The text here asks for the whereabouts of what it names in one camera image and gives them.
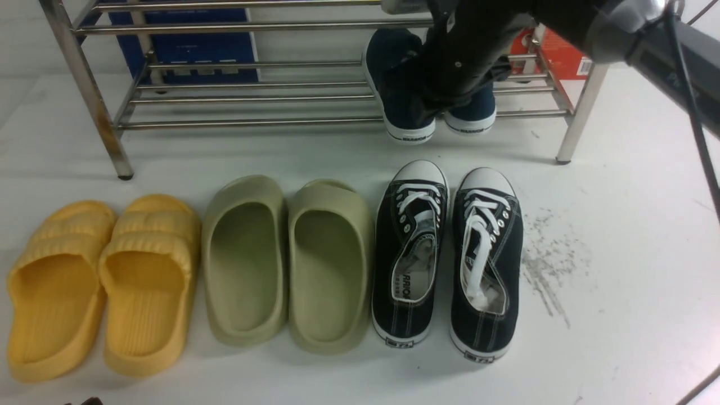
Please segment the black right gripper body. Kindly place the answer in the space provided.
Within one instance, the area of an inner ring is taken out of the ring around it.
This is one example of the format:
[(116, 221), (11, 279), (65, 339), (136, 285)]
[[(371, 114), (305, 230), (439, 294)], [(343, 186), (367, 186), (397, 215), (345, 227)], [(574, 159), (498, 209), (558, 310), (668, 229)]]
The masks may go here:
[(515, 37), (532, 24), (529, 1), (427, 1), (433, 33), (416, 55), (385, 74), (385, 94), (410, 113), (465, 105)]

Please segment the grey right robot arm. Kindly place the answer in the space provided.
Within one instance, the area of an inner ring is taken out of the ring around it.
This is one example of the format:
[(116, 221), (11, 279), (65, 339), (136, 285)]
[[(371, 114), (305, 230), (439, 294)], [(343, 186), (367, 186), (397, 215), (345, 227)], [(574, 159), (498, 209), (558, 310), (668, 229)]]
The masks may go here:
[(494, 64), (535, 21), (597, 65), (625, 62), (718, 134), (718, 40), (673, 16), (666, 1), (460, 1), (434, 21), (429, 40), (380, 89), (413, 127), (497, 80)]

